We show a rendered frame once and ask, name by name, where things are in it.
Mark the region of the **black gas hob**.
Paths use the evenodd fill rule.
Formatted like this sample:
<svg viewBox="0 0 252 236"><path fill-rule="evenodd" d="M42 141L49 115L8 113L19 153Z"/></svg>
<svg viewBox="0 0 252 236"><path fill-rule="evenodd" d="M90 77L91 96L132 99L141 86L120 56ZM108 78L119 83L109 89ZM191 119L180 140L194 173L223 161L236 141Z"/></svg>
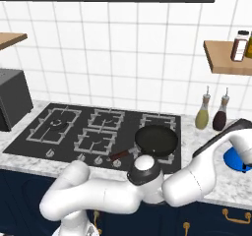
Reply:
<svg viewBox="0 0 252 236"><path fill-rule="evenodd" d="M177 115L51 103L4 151L61 162L72 162L83 153L89 166L128 171L135 159L133 154L119 158L118 168L108 157L132 148L136 132L149 125L168 127L181 136L181 118ZM48 158L45 154L50 149L54 155ZM101 165L95 165L98 156Z"/></svg>

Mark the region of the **olive oil bottle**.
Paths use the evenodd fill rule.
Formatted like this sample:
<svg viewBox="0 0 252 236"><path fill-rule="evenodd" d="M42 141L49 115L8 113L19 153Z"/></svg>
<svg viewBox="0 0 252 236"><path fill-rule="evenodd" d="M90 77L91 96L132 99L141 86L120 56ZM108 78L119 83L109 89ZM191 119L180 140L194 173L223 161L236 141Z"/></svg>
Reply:
<svg viewBox="0 0 252 236"><path fill-rule="evenodd" d="M206 92L203 95L202 105L200 110L198 111L196 118L195 118L195 126L199 130L204 130L209 122L209 101L210 101L210 94Z"/></svg>

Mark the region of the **dark vinegar bottle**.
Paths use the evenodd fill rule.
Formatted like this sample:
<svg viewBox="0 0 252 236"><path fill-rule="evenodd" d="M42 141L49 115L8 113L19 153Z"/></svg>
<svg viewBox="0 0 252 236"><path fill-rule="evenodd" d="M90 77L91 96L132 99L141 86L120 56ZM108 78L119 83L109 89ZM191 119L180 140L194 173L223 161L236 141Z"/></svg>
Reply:
<svg viewBox="0 0 252 236"><path fill-rule="evenodd" d="M222 131L226 124L226 107L229 102L228 92L221 98L220 108L213 119L213 129Z"/></svg>

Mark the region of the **dark grey toaster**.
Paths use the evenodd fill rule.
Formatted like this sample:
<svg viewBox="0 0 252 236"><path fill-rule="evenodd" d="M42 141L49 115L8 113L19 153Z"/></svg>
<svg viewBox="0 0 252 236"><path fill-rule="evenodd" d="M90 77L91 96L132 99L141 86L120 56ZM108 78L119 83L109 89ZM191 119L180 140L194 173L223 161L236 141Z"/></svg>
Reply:
<svg viewBox="0 0 252 236"><path fill-rule="evenodd" d="M32 109L24 71L0 68L0 132L10 132Z"/></svg>

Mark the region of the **navy cupboard door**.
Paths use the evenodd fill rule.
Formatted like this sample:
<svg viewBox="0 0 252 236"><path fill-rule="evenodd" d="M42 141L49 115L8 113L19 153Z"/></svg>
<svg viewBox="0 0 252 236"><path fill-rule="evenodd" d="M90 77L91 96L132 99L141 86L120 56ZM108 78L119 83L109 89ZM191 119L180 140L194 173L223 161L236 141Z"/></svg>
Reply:
<svg viewBox="0 0 252 236"><path fill-rule="evenodd" d="M54 178L34 174L0 170L3 183L18 212L21 223L15 236L52 236L60 221L45 219L39 210L42 197L55 181Z"/></svg>
<svg viewBox="0 0 252 236"><path fill-rule="evenodd" d="M141 203L133 214L103 212L99 225L101 236L189 236L184 223L191 224L197 205L172 207Z"/></svg>

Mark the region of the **brown bottle black cap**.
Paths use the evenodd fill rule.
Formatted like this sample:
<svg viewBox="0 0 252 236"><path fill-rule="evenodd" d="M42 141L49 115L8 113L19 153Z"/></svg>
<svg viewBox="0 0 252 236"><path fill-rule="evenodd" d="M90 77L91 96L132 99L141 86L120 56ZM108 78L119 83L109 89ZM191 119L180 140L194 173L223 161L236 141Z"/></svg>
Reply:
<svg viewBox="0 0 252 236"><path fill-rule="evenodd" d="M240 30L234 39L230 59L234 62L241 62L244 57L245 49L249 38L248 30Z"/></svg>

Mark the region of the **yellow green bottle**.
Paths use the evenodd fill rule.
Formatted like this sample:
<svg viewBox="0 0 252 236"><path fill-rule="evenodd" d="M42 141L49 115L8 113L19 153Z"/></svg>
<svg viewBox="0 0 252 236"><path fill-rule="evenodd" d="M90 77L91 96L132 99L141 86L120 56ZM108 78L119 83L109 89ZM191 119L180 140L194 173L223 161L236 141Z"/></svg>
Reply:
<svg viewBox="0 0 252 236"><path fill-rule="evenodd" d="M245 57L252 58L252 31L251 31L251 34L247 43Z"/></svg>

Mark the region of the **navy drawer front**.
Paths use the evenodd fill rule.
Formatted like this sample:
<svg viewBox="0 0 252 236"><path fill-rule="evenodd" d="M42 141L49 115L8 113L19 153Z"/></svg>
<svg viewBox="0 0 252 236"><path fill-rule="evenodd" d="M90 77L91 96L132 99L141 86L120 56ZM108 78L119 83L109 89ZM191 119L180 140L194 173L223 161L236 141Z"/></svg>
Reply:
<svg viewBox="0 0 252 236"><path fill-rule="evenodd" d="M252 236L252 217L250 220L245 217L247 210L230 206L226 209L227 215L224 215L223 206L199 203L202 236Z"/></svg>

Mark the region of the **wooden wall shelf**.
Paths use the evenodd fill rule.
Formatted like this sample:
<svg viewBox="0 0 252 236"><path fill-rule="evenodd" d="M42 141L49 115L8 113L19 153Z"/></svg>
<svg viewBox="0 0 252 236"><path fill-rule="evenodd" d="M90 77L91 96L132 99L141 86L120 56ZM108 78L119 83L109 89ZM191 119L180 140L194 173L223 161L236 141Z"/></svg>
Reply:
<svg viewBox="0 0 252 236"><path fill-rule="evenodd" d="M0 50L27 39L25 33L0 32Z"/></svg>
<svg viewBox="0 0 252 236"><path fill-rule="evenodd" d="M213 74L252 76L251 58L244 57L241 62L231 60L231 41L205 40L203 46Z"/></svg>

